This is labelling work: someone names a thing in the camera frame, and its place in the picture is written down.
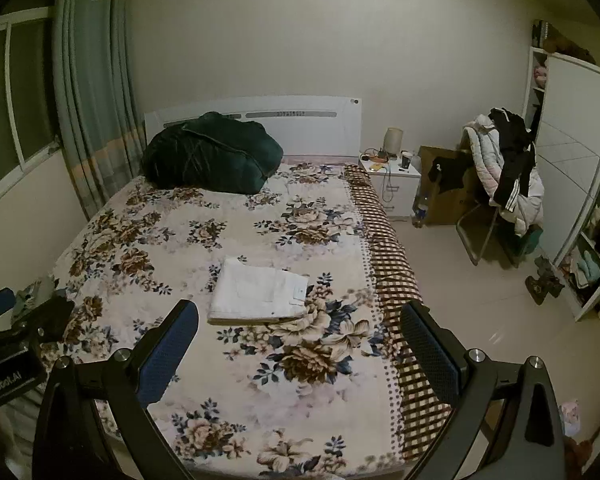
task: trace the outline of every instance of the gray curtain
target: gray curtain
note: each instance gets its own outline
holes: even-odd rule
[[[131,85],[129,0],[56,0],[54,87],[62,143],[88,217],[138,175],[145,145]]]

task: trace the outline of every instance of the plastic bottle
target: plastic bottle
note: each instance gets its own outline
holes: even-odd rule
[[[427,216],[427,211],[429,210],[429,195],[424,194],[420,197],[420,201],[418,202],[418,208],[416,209],[415,215],[413,216],[413,225],[414,227],[422,227],[424,224],[424,219]]]

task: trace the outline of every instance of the wardrobe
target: wardrobe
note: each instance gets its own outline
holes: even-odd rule
[[[600,265],[600,254],[587,222],[600,204],[600,67],[561,54],[532,48],[523,117],[530,126],[540,110],[536,137],[538,173],[544,184],[544,232],[540,246],[555,267],[575,246],[589,251]],[[536,66],[547,68],[544,89],[533,78]],[[568,275],[562,274],[576,319],[600,299],[600,282],[583,300]]]

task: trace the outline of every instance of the silver screw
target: silver screw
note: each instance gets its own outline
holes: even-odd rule
[[[485,353],[479,348],[472,348],[471,350],[469,350],[469,359],[471,359],[471,361],[481,363],[482,361],[484,361],[485,357]]]
[[[538,370],[544,367],[542,359],[535,355],[529,358],[529,363],[532,365],[533,368],[537,368]]]
[[[129,348],[121,348],[120,350],[116,350],[115,352],[113,352],[113,358],[121,363],[129,359],[130,355],[131,350],[129,350]]]
[[[67,368],[71,359],[69,359],[66,355],[63,355],[56,361],[56,368]]]

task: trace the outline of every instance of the window frame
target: window frame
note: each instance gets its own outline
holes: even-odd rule
[[[18,155],[18,165],[9,173],[7,173],[2,179],[0,179],[0,199],[21,179],[23,179],[26,174],[30,173],[33,169],[38,167],[53,153],[60,149],[59,143],[56,140],[53,140],[25,160],[22,156],[20,137],[18,136],[18,129],[16,127],[15,116],[13,113],[13,102],[11,101],[11,29],[13,25],[19,23],[44,20],[47,18],[53,18],[53,16],[53,7],[38,7],[36,9],[18,10],[16,12],[10,12],[9,14],[0,16],[0,31],[6,31],[4,40],[4,83],[6,88],[7,112],[9,115],[9,124],[13,144]]]

